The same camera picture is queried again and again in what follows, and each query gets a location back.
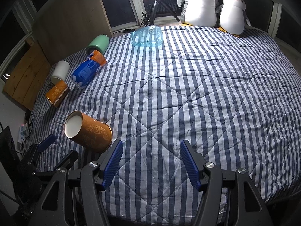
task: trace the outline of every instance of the wall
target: wall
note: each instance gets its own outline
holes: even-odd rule
[[[0,80],[0,121],[3,128],[9,126],[15,145],[18,140],[19,127],[24,123],[25,111],[11,102],[3,93],[4,83]],[[13,184],[0,163],[0,189],[15,199]],[[13,215],[18,204],[0,194],[0,199],[10,215]]]

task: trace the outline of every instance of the orange box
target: orange box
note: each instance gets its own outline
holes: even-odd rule
[[[67,84],[63,80],[60,80],[45,96],[55,107],[58,107],[69,91],[70,88]]]

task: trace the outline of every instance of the blue and white striped comforter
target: blue and white striped comforter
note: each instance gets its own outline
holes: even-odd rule
[[[63,133],[66,117],[79,110],[124,142],[120,169],[102,196],[109,215],[159,224],[193,220],[201,193],[181,161],[183,139],[223,169],[246,168],[264,200],[291,186],[300,175],[301,79],[275,41],[257,30],[242,38],[215,28],[162,30],[159,48],[133,47],[129,34],[112,38],[107,64],[83,90],[70,75],[85,51],[67,57],[71,90],[58,109],[44,97],[52,87],[47,78],[28,145],[51,133],[59,138],[42,153],[39,169],[52,170],[72,149],[80,154],[76,168],[98,158]],[[225,204],[224,191],[219,221]]]

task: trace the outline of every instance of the penguin plush toy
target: penguin plush toy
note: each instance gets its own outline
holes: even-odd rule
[[[245,24],[251,26],[246,15],[246,4],[243,0],[223,0],[223,4],[216,9],[221,12],[219,17],[219,30],[240,37],[245,29]]]
[[[216,25],[215,9],[218,0],[177,0],[180,7],[184,3],[181,22],[193,25],[213,27]]]

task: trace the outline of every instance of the wooden board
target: wooden board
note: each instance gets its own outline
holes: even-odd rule
[[[112,37],[101,0],[48,0],[32,30],[51,65],[85,48],[98,35]]]
[[[36,97],[39,93],[42,84],[45,82],[47,75],[49,74],[50,68],[50,64],[47,61],[44,61],[44,64],[42,65],[38,74],[31,83],[22,102],[22,105],[25,106],[27,109],[33,109]]]
[[[23,103],[24,97],[27,94],[31,83],[33,82],[44,62],[46,62],[46,58],[42,51],[39,51],[38,55],[30,63],[25,73],[23,74],[18,86],[14,91],[14,94],[12,96],[13,99],[17,100],[19,103]]]
[[[35,43],[18,62],[3,90],[24,107],[32,110],[50,68],[42,49]]]
[[[36,43],[25,53],[25,55],[18,62],[3,88],[3,90],[8,95],[13,96],[24,72],[27,70],[27,68],[39,52],[41,52],[41,48]]]

